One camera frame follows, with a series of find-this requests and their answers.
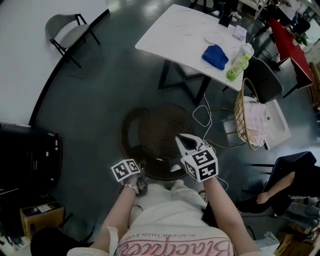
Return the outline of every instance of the hand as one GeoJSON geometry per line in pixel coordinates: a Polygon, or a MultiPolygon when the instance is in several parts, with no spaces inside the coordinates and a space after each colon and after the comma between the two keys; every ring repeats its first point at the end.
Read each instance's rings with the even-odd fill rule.
{"type": "Polygon", "coordinates": [[[133,183],[133,184],[137,184],[137,181],[138,181],[138,175],[137,174],[133,174],[131,175],[130,177],[126,178],[124,181],[123,181],[123,184],[125,183],[133,183]]]}
{"type": "Polygon", "coordinates": [[[262,205],[264,203],[266,203],[269,200],[270,196],[268,194],[268,192],[264,192],[258,195],[257,199],[256,199],[256,203],[258,205],[262,205]]]}

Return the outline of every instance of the gray chair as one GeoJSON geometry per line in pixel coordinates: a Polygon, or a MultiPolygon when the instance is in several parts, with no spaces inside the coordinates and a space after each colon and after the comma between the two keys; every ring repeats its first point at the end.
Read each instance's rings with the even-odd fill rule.
{"type": "MultiPolygon", "coordinates": [[[[45,32],[47,37],[49,38],[50,42],[57,48],[59,53],[61,55],[65,55],[67,53],[67,49],[72,47],[79,39],[83,39],[84,42],[86,42],[85,34],[89,32],[95,41],[100,45],[99,40],[95,36],[95,34],[92,32],[90,26],[86,23],[85,19],[82,17],[81,14],[70,14],[70,15],[63,15],[63,14],[57,14],[50,18],[48,22],[45,25],[45,32]],[[57,34],[61,31],[61,29],[73,22],[76,21],[78,23],[78,26],[71,29],[58,43],[56,41],[57,34]]],[[[79,68],[81,66],[68,54],[68,56],[79,68]]]]}
{"type": "Polygon", "coordinates": [[[267,103],[281,97],[284,91],[271,68],[263,60],[254,56],[249,60],[249,66],[243,71],[243,78],[248,78],[252,82],[261,103],[267,103]]]}

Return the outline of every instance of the white sink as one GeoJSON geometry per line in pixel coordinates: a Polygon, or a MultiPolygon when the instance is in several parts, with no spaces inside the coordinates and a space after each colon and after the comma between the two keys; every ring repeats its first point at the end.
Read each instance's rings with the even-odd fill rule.
{"type": "Polygon", "coordinates": [[[268,136],[265,139],[265,144],[268,149],[272,149],[280,143],[291,137],[287,121],[276,99],[266,103],[267,110],[267,127],[268,136]]]}

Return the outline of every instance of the white cable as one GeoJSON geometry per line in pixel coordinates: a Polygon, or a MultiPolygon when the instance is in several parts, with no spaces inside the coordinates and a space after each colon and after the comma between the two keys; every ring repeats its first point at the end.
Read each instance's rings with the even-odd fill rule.
{"type": "MultiPolygon", "coordinates": [[[[204,97],[204,99],[205,99],[205,102],[206,102],[206,105],[207,105],[207,106],[206,106],[206,105],[200,105],[200,106],[198,106],[198,107],[192,112],[192,117],[193,117],[193,119],[196,120],[197,123],[198,123],[199,125],[201,125],[202,127],[208,127],[208,126],[209,126],[208,129],[206,130],[206,132],[205,132],[202,140],[203,140],[203,142],[204,142],[204,144],[205,144],[206,146],[211,147],[211,148],[213,149],[214,153],[217,154],[216,149],[215,149],[213,146],[211,146],[211,145],[206,141],[206,135],[207,135],[207,133],[209,132],[211,126],[212,126],[212,114],[211,114],[211,111],[210,111],[209,102],[208,102],[208,100],[207,100],[207,98],[206,98],[206,93],[203,94],[203,97],[204,97]],[[208,121],[208,123],[207,123],[206,125],[203,125],[201,122],[199,122],[199,121],[195,118],[195,112],[196,112],[199,108],[205,108],[206,112],[208,113],[209,121],[208,121]]],[[[225,189],[224,191],[227,191],[227,189],[229,188],[229,184],[228,184],[225,180],[223,180],[222,178],[219,178],[218,175],[217,175],[216,177],[217,177],[218,180],[220,180],[220,181],[222,181],[222,182],[224,182],[224,183],[226,184],[226,189],[225,189]]]]}
{"type": "Polygon", "coordinates": [[[226,184],[226,189],[224,190],[224,191],[227,191],[228,190],[228,188],[229,188],[229,184],[228,184],[228,182],[226,182],[225,180],[223,180],[222,178],[219,178],[218,177],[218,175],[216,176],[216,178],[218,179],[218,180],[220,180],[220,181],[222,181],[222,182],[224,182],[225,184],[226,184]]]}

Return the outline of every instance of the white wall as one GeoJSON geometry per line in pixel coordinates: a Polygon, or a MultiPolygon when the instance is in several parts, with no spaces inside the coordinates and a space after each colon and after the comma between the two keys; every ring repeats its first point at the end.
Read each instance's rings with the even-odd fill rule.
{"type": "Polygon", "coordinates": [[[310,7],[316,14],[320,16],[320,6],[317,4],[316,0],[301,0],[301,2],[310,7]]]}
{"type": "Polygon", "coordinates": [[[90,24],[106,9],[105,0],[4,0],[0,4],[0,121],[29,123],[61,58],[46,38],[48,19],[81,13],[90,24]]]}
{"type": "Polygon", "coordinates": [[[300,3],[302,6],[297,10],[297,12],[303,14],[305,10],[308,8],[308,5],[306,5],[304,1],[300,1],[300,3]]]}
{"type": "Polygon", "coordinates": [[[320,38],[320,26],[312,19],[310,22],[310,28],[305,32],[312,44],[316,43],[320,38]]]}
{"type": "Polygon", "coordinates": [[[313,62],[320,70],[320,41],[314,45],[307,45],[303,52],[308,63],[313,62]]]}

